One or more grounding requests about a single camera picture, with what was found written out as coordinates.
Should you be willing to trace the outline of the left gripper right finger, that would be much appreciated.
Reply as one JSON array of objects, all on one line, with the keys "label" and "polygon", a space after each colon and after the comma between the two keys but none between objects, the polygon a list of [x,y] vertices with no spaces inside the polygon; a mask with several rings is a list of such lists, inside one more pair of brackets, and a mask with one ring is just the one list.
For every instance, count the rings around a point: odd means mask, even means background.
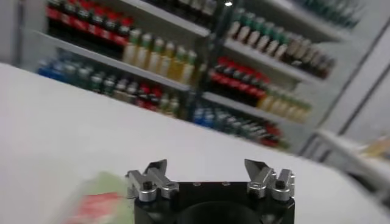
[{"label": "left gripper right finger", "polygon": [[261,161],[244,160],[250,181],[247,193],[257,199],[271,197],[276,201],[288,201],[295,197],[295,175],[289,169],[282,169],[279,174]]}]

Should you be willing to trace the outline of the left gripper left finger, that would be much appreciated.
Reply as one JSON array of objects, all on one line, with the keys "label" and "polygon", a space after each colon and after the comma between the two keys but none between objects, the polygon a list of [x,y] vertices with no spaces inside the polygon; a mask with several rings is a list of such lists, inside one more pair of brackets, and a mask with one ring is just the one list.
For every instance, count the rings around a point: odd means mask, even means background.
[{"label": "left gripper left finger", "polygon": [[127,198],[155,201],[160,193],[162,198],[173,199],[179,193],[179,183],[165,176],[167,165],[167,159],[163,159],[149,163],[143,173],[139,170],[128,171]]}]

